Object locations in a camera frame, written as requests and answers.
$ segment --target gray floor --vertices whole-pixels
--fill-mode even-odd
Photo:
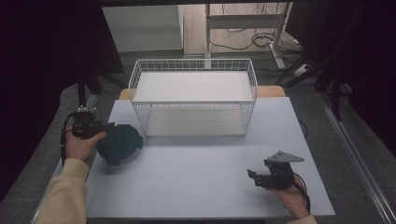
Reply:
[[[291,48],[292,42],[285,39]],[[147,58],[183,58],[202,57],[182,55],[181,51],[122,53],[121,60],[125,74],[115,74],[114,77],[127,83],[137,59]],[[299,55],[287,55],[291,63]],[[274,85],[282,72],[276,71],[276,64],[269,53],[269,49],[260,52],[218,53],[214,58],[250,58],[256,69],[259,85]],[[114,101],[118,99],[121,89],[102,78],[100,82],[103,91],[98,98],[97,118],[107,121]],[[302,120],[308,128],[306,142],[311,150],[324,186],[332,201],[336,216],[317,217],[319,223],[382,223],[382,218],[376,210],[366,188],[363,186],[358,173],[351,163],[346,149],[331,125],[318,94],[313,88],[316,77],[311,77],[298,85],[286,88],[286,94],[291,99],[297,118]],[[0,223],[29,223],[42,198],[46,186],[59,162],[60,130],[68,113],[78,107],[77,86],[64,90],[61,96],[61,106],[51,123],[47,133],[37,147],[34,156],[24,168],[7,197],[0,204]],[[359,150],[363,160],[377,180],[379,186],[387,196],[391,206],[396,207],[396,159],[382,144],[378,137],[354,112],[348,104],[347,97],[341,100],[341,116],[349,135]],[[267,223],[285,223],[288,217],[266,220]],[[95,219],[90,223],[136,223],[131,220]],[[220,222],[205,221],[205,223],[262,223],[262,220]]]

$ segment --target finger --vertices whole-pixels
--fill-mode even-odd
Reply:
[[[94,143],[102,140],[103,138],[105,138],[106,135],[107,135],[106,132],[97,133],[94,137],[90,138],[89,141],[94,144]]]

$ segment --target human hand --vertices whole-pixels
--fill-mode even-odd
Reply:
[[[106,132],[101,132],[90,139],[80,139],[75,137],[72,132],[66,133],[66,158],[85,161],[91,154],[95,144],[106,137]]]
[[[300,187],[304,188],[301,179],[294,175],[294,180]],[[305,206],[305,199],[301,192],[294,186],[288,189],[268,189],[273,192],[289,210],[293,219],[298,220],[309,216],[308,210]]]

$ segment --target white wall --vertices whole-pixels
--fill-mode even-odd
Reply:
[[[182,49],[177,6],[103,7],[118,52]]]

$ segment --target wrist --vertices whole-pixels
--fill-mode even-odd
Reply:
[[[67,159],[74,159],[74,160],[78,160],[78,161],[83,161],[85,162],[87,159],[84,159],[84,157],[81,156],[70,156],[70,157],[66,157]]]
[[[294,206],[288,207],[288,210],[294,220],[309,217],[309,213],[305,207],[305,204],[295,204]]]

